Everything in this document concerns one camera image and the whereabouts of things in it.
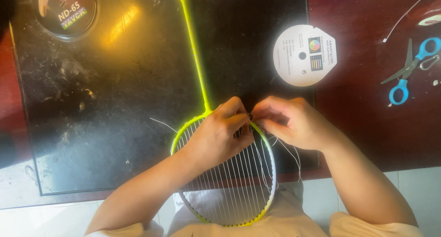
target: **forearm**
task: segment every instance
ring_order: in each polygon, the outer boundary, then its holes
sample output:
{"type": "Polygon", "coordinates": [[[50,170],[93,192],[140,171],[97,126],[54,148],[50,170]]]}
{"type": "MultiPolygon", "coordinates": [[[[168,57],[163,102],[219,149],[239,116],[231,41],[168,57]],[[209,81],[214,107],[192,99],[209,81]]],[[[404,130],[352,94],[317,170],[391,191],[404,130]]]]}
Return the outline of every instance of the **forearm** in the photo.
{"type": "Polygon", "coordinates": [[[201,173],[191,159],[180,150],[124,183],[98,208],[86,234],[150,222],[170,195],[201,173]]]}
{"type": "Polygon", "coordinates": [[[371,224],[417,226],[409,204],[383,172],[343,133],[337,139],[323,153],[348,213],[371,224]]]}

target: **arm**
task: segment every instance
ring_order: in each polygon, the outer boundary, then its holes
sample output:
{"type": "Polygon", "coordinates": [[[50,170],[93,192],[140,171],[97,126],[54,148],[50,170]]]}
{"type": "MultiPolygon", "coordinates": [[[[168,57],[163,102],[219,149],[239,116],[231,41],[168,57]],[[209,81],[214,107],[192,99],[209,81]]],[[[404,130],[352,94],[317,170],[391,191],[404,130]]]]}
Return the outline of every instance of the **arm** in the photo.
{"type": "Polygon", "coordinates": [[[249,122],[238,97],[221,104],[181,150],[116,189],[98,208],[85,235],[149,223],[170,195],[253,142],[249,122]],[[234,138],[242,126],[241,137],[234,138]]]}
{"type": "Polygon", "coordinates": [[[253,121],[287,144],[323,152],[350,215],[371,224],[418,226],[409,204],[389,179],[304,99],[269,97],[251,114],[253,121]]]}

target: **scissors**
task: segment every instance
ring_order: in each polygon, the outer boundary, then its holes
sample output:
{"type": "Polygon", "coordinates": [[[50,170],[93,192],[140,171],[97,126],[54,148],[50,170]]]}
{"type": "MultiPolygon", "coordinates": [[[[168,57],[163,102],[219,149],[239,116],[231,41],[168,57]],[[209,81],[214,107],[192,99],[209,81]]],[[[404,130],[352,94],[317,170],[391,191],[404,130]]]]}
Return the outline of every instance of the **scissors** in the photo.
{"type": "Polygon", "coordinates": [[[386,82],[389,82],[393,79],[397,79],[398,77],[402,76],[402,78],[398,82],[398,85],[395,86],[394,88],[392,88],[392,90],[390,90],[389,100],[392,104],[400,105],[407,100],[407,98],[409,97],[409,91],[407,90],[407,78],[409,77],[409,75],[411,75],[413,70],[417,67],[417,64],[419,61],[421,61],[422,59],[424,59],[427,56],[431,56],[431,55],[438,53],[438,51],[440,49],[441,49],[441,39],[439,39],[438,37],[428,38],[428,39],[424,40],[424,42],[421,43],[421,45],[419,47],[419,53],[415,56],[415,59],[412,60],[412,57],[413,57],[412,38],[409,38],[409,45],[407,47],[406,63],[404,65],[404,67],[402,69],[398,70],[398,72],[394,73],[389,78],[385,79],[383,82],[381,82],[381,84],[384,84],[386,82]],[[429,41],[434,41],[436,44],[435,50],[433,52],[428,52],[426,50],[426,45],[429,41]],[[393,98],[395,91],[398,89],[403,91],[403,98],[399,102],[395,101],[395,99],[393,98]]]}

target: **hand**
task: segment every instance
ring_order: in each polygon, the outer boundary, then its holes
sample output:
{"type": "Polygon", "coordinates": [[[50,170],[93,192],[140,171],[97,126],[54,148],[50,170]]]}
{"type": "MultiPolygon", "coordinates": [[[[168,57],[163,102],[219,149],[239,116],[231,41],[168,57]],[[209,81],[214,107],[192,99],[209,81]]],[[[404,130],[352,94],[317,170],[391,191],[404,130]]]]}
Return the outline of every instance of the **hand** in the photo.
{"type": "Polygon", "coordinates": [[[251,115],[267,132],[303,149],[324,151],[339,142],[342,135],[302,98],[285,100],[270,96],[258,103],[251,115]]]}
{"type": "Polygon", "coordinates": [[[250,117],[238,97],[232,97],[219,105],[196,129],[182,148],[204,172],[237,155],[253,143],[254,137],[248,125],[250,117]],[[242,128],[241,136],[234,133],[242,128]]]}

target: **scissor blade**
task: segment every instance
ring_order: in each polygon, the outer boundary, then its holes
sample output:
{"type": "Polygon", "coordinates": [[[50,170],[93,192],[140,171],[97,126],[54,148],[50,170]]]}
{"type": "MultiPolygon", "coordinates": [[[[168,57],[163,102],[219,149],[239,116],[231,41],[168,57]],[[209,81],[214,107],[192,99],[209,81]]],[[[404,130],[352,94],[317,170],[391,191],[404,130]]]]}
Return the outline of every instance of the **scissor blade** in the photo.
{"type": "Polygon", "coordinates": [[[382,81],[381,83],[384,84],[384,83],[387,83],[387,82],[389,82],[389,81],[391,81],[391,80],[393,80],[393,79],[396,79],[396,78],[402,76],[402,75],[407,71],[406,68],[407,68],[407,67],[404,67],[404,68],[398,70],[396,73],[394,73],[394,74],[391,75],[389,78],[387,78],[387,79],[385,79],[384,81],[382,81]]]}
{"type": "Polygon", "coordinates": [[[406,55],[406,63],[405,67],[409,66],[413,61],[413,52],[412,52],[412,38],[409,38],[409,44],[407,45],[407,55],[406,55]]]}

